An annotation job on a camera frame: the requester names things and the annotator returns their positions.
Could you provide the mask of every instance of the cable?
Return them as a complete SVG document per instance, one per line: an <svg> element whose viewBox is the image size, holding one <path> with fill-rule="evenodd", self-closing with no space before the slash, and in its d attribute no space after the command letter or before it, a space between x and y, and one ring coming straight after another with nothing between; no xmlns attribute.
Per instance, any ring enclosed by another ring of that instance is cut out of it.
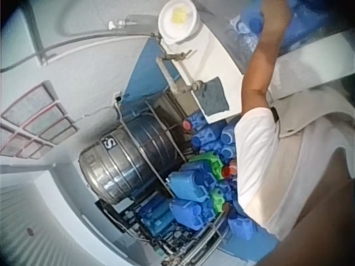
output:
<svg viewBox="0 0 355 266"><path fill-rule="evenodd" d="M112 106L105 106L105 107L102 107L94 112L91 112L90 114L86 114L86 115L83 115L82 117L80 117L79 119L75 120L72 124L76 124L77 122L79 122L81 119L84 119L85 117L88 117L88 116L92 116L92 115L95 115L97 114L98 112L102 111L102 110L105 110L105 109L109 109L109 108L113 108Z"/></svg>
<svg viewBox="0 0 355 266"><path fill-rule="evenodd" d="M95 35L90 35L90 36L84 36L84 37L79 37L79 38L75 38L75 39L71 39L71 40L66 40L65 42L61 42L61 43L57 43L57 44L53 44L50 45L38 52L35 52L33 54L30 54L29 56L21 59L20 61L17 61L16 63L7 66L5 68L0 69L0 73L5 73L7 71L10 71L16 67L18 67L19 65L25 63L26 61L29 61L30 59L37 57L39 55L42 55L48 51L51 51L53 49L68 45L68 44L72 44L72 43L77 43L77 42L82 42L84 40L91 40L91 39L97 39L97 38L105 38L105 37L124 37L124 36L147 36L147 37L154 37L154 34L130 34L130 33L105 33L105 34L95 34Z"/></svg>

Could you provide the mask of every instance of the water tank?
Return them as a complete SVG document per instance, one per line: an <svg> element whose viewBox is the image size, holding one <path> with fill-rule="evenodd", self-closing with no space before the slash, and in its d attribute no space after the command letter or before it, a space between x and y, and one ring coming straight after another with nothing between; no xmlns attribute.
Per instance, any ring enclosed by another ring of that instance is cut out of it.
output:
<svg viewBox="0 0 355 266"><path fill-rule="evenodd" d="M157 119L149 114L143 115L128 122L127 127L155 169L162 174L169 173L178 155ZM79 164L92 190L110 204L131 197L156 180L122 126L85 149L79 156Z"/></svg>

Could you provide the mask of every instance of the white countertop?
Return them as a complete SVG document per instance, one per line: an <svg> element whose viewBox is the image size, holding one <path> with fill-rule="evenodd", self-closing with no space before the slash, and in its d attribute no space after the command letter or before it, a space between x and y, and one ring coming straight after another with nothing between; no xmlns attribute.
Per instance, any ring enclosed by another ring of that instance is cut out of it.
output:
<svg viewBox="0 0 355 266"><path fill-rule="evenodd" d="M218 76L222 82L229 111L206 116L209 123L241 112L241 84L243 75L228 52L206 25L194 38L181 44L167 45L167 53L192 50L183 61L173 61L190 85L194 80L209 81ZM269 91L274 100L355 73L355 53L345 38L338 33L323 38L278 58Z"/></svg>

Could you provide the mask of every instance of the gray cloth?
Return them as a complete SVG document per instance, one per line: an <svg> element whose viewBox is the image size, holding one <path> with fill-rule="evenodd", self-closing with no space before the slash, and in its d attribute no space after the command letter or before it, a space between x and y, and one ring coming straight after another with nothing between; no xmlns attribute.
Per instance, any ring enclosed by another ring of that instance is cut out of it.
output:
<svg viewBox="0 0 355 266"><path fill-rule="evenodd" d="M229 110L229 104L219 77L205 83L203 88L195 91L194 94L207 116Z"/></svg>

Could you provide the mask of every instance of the beige jacket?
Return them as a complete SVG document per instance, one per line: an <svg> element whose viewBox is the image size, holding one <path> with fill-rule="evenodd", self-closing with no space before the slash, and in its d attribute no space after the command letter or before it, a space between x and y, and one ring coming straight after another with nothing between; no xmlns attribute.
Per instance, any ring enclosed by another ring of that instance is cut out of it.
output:
<svg viewBox="0 0 355 266"><path fill-rule="evenodd" d="M276 100L272 106L275 107L280 118L280 142L262 186L244 211L270 233L275 233L269 221L290 187L300 153L303 129L323 116L334 124L346 123L354 128L355 109L341 94L329 86L300 91ZM353 150L355 149L354 132L354 130L343 131L348 141L352 143ZM354 177L354 163L348 163L348 167L350 175Z"/></svg>

